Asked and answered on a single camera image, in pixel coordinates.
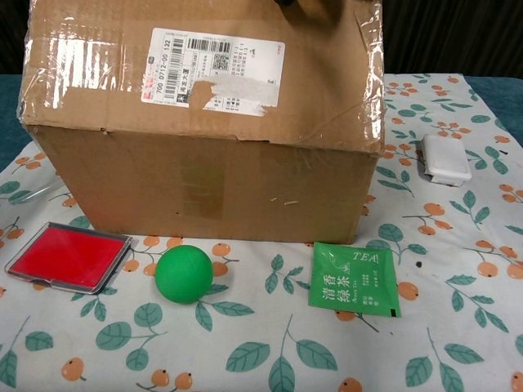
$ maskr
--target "white object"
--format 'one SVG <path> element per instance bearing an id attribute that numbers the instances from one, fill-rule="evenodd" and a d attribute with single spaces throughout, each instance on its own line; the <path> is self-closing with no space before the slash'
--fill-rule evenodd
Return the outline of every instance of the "white object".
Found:
<path id="1" fill-rule="evenodd" d="M 425 157 L 425 174 L 432 176 L 431 182 L 461 186 L 472 178 L 465 147 L 458 139 L 427 135 L 422 141 Z"/>
<path id="2" fill-rule="evenodd" d="M 204 109 L 263 116 L 278 105 L 285 44 L 210 33 L 154 29 L 141 101 L 189 108 L 195 82 L 212 83 Z"/>

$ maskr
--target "green tea packet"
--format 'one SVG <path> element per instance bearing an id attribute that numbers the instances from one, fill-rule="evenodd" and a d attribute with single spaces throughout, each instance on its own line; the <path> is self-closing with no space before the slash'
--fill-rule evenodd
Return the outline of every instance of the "green tea packet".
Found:
<path id="1" fill-rule="evenodd" d="M 309 305 L 400 317 L 392 252 L 315 243 Z"/>

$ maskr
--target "table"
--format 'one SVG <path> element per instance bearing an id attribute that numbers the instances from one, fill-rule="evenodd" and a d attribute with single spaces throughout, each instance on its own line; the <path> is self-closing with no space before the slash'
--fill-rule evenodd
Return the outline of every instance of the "table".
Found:
<path id="1" fill-rule="evenodd" d="M 523 150 L 461 75 L 385 87 L 386 153 L 353 246 L 394 252 L 401 318 L 308 306 L 309 244 L 136 236 L 96 296 L 0 274 L 0 390 L 523 390 Z M 428 182 L 426 134 L 463 141 L 472 181 Z M 55 175 L 33 143 L 0 174 L 2 266 L 46 221 L 89 227 L 65 187 L 16 202 Z M 152 278 L 180 243 L 214 263 L 193 305 Z"/>

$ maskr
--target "barcode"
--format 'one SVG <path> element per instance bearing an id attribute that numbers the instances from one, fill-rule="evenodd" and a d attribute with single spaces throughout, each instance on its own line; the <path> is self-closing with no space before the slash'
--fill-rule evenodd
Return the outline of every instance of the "barcode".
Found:
<path id="1" fill-rule="evenodd" d="M 230 53 L 230 42 L 211 41 L 208 39 L 189 38 L 187 41 L 189 49 L 197 51 L 212 51 L 221 53 Z"/>
<path id="2" fill-rule="evenodd" d="M 169 59 L 169 69 L 167 81 L 165 82 L 165 98 L 174 100 L 177 92 L 178 80 L 182 64 L 183 39 L 174 38 L 172 41 L 171 58 Z"/>

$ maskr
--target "sticker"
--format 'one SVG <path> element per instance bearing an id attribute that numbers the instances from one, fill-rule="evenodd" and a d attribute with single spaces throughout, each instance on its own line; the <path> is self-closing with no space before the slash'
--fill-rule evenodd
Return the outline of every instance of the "sticker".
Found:
<path id="1" fill-rule="evenodd" d="M 285 44 L 154 29 L 141 101 L 189 108 L 194 82 L 213 83 L 206 110 L 262 116 L 278 104 Z"/>

